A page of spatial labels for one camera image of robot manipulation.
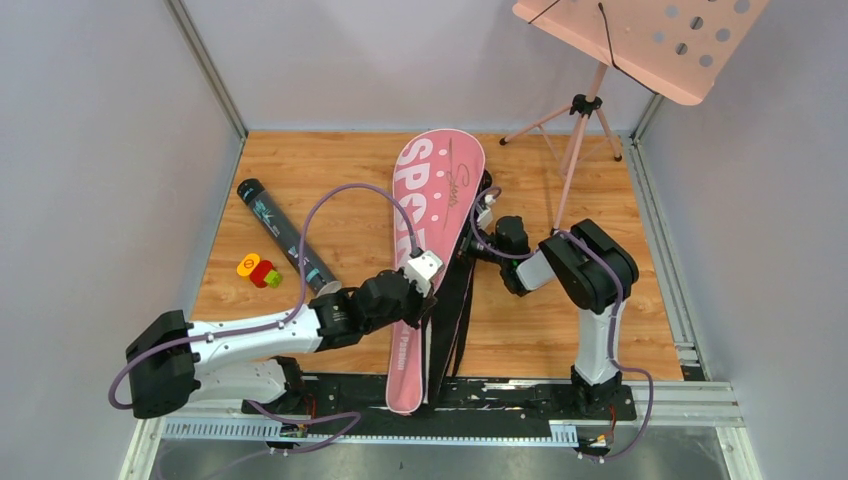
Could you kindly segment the black shuttlecock tube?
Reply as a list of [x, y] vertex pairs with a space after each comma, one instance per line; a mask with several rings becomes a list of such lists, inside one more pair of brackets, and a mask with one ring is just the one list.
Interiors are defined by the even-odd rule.
[[329, 294], [342, 288], [341, 282], [312, 247], [308, 243], [300, 245], [300, 230], [258, 179], [243, 180], [237, 186], [236, 192], [289, 263], [298, 269], [300, 260], [303, 260], [304, 278], [314, 294]]

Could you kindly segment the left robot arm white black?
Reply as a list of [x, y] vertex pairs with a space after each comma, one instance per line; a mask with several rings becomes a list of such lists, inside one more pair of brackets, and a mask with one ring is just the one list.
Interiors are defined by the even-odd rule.
[[437, 270], [407, 264], [275, 314], [230, 322], [188, 322], [180, 310], [159, 315], [126, 349], [137, 419], [171, 414], [207, 400], [271, 403], [298, 411], [306, 386], [275, 357], [355, 345], [398, 321], [416, 328], [435, 304]]

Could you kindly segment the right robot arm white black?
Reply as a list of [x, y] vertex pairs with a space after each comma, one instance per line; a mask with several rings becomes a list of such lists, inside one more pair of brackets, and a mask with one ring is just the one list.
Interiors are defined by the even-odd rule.
[[525, 296], [553, 280], [577, 308], [579, 345], [571, 367], [571, 403], [584, 417], [613, 404], [622, 386], [619, 316], [639, 279], [633, 257], [598, 224], [584, 219], [529, 245], [519, 216], [500, 218], [491, 234], [473, 226], [460, 252], [496, 264], [511, 294]]

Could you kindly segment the pink racket bag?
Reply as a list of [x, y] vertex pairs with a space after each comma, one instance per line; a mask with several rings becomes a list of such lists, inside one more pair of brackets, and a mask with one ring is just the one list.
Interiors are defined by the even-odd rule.
[[457, 242], [484, 176], [485, 153], [471, 134], [437, 129], [410, 140], [397, 158], [392, 192], [409, 220], [394, 220], [395, 263], [418, 245], [444, 264], [434, 290], [438, 301], [418, 329], [403, 321], [392, 327], [386, 403], [410, 415], [434, 401], [468, 328], [474, 262], [455, 256]]

